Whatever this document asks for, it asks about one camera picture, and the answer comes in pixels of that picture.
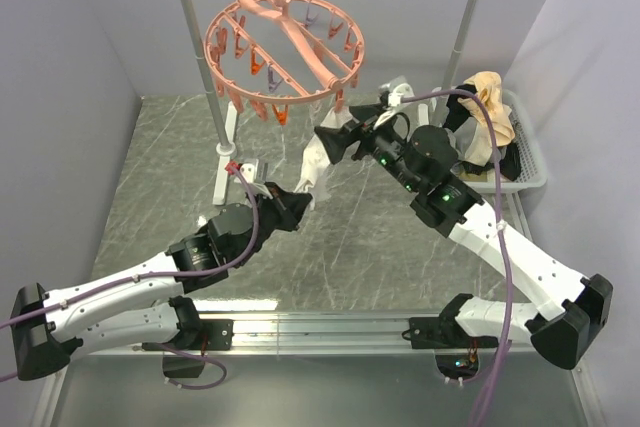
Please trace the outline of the cream underwear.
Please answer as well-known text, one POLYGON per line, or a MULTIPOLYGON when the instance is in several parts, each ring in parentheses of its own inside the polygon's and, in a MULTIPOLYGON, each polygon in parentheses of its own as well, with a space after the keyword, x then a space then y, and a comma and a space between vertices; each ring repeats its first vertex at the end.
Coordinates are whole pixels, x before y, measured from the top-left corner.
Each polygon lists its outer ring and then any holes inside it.
MULTIPOLYGON (((331 108, 320 126, 339 129, 351 119, 352 115, 347 109, 336 112, 334 108, 331 108)), ((294 189, 295 193, 311 195, 309 204, 311 211, 315 209, 318 202, 323 202, 330 198, 326 187, 326 171, 330 165, 328 154, 321 140, 314 134, 303 151, 299 181, 294 189)))

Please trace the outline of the black underwear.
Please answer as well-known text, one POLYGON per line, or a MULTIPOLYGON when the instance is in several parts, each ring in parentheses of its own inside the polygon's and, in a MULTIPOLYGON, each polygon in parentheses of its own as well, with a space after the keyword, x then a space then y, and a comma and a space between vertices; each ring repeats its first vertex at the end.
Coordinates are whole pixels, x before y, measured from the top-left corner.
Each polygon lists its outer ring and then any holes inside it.
POLYGON ((474 115, 474 108, 477 108, 478 105, 471 97, 451 94, 448 96, 446 107, 448 113, 443 127, 455 132, 474 115))

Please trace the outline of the grey white underwear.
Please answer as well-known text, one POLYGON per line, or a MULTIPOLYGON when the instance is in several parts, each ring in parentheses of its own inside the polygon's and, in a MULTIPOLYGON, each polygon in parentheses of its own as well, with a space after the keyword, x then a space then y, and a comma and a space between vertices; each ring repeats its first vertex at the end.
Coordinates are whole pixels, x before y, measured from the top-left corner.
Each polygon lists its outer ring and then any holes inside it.
POLYGON ((491 161, 493 147, 485 124, 469 117, 460 126, 454 128, 446 125, 445 129, 451 132, 460 161, 479 167, 484 167, 491 161))

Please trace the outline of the beige underwear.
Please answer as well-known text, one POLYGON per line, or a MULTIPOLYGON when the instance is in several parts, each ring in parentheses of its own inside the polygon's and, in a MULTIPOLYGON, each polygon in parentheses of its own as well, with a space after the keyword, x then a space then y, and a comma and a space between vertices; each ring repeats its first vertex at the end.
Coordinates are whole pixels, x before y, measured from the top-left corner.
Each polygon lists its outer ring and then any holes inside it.
POLYGON ((510 144, 515 138, 515 131, 510 120, 511 108, 503 103, 501 76, 497 72, 481 71, 467 78, 463 84, 475 88, 475 95, 486 108, 497 146, 510 144))

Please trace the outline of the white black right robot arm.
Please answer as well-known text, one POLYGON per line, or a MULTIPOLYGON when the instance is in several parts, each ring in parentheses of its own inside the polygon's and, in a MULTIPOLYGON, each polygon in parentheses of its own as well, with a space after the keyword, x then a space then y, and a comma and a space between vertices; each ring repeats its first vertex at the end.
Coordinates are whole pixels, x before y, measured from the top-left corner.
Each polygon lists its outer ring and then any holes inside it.
POLYGON ((470 339, 496 347, 512 341, 531 345, 556 367, 575 368, 606 325, 612 284, 548 255, 502 219, 497 203, 455 176, 457 153, 445 129, 423 125, 404 138, 379 105, 354 106, 350 113, 339 128, 314 129, 330 163, 339 163, 350 146, 357 148, 353 159, 374 159, 413 193, 410 207, 424 225, 476 254, 527 298, 516 303, 457 295, 439 315, 436 347, 460 347, 470 339))

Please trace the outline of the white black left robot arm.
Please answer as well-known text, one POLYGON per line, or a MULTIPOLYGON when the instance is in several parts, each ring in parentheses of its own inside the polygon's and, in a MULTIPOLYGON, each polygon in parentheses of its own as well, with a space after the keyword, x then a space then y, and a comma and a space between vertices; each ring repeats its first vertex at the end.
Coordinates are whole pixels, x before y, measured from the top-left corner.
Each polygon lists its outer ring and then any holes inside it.
POLYGON ((228 278, 276 231, 297 231, 313 201, 269 182, 194 234, 129 269, 82 285, 47 290, 22 287, 9 320, 21 381, 40 379, 97 351, 135 343, 174 349, 195 346, 203 330, 188 294, 228 278))

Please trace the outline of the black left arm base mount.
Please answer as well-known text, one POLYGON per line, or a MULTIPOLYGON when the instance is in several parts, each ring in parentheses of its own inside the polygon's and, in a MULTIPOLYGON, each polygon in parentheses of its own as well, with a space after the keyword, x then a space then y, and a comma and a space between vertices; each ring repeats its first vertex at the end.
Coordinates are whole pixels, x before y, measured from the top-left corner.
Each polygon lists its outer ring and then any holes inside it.
POLYGON ((188 297, 170 298, 167 306, 176 314, 177 334, 166 342, 143 342, 143 351, 172 354, 162 361, 164 382, 177 389, 201 391, 221 385, 227 378, 228 370, 224 364, 208 354, 211 342, 228 350, 231 346, 233 322, 231 320, 216 321, 207 324, 199 315, 192 299, 188 297), (209 364, 217 367, 221 375, 209 384, 184 384, 180 379, 197 379, 209 364))

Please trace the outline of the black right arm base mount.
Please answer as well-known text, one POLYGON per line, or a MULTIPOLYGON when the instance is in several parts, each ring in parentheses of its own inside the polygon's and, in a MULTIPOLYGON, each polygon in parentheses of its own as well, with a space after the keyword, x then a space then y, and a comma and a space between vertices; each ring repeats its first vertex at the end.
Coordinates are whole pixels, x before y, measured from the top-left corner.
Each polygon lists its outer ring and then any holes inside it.
POLYGON ((457 382, 460 386, 488 372, 481 370, 478 350, 498 347, 495 335, 468 335, 455 322, 461 308, 470 300, 475 297, 458 294, 437 317, 410 317, 408 328, 401 333, 413 350, 433 350, 437 370, 445 382, 457 382))

